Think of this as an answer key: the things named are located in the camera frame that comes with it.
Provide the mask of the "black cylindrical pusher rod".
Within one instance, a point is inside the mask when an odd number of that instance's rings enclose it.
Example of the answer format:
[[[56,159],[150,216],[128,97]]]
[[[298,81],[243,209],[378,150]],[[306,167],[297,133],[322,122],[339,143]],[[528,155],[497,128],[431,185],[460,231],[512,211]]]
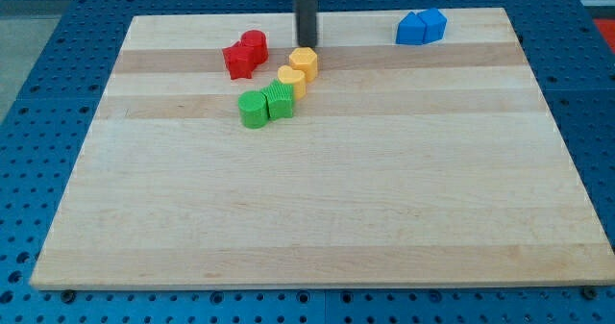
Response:
[[[300,47],[316,47],[318,43],[318,0],[293,0],[296,38]]]

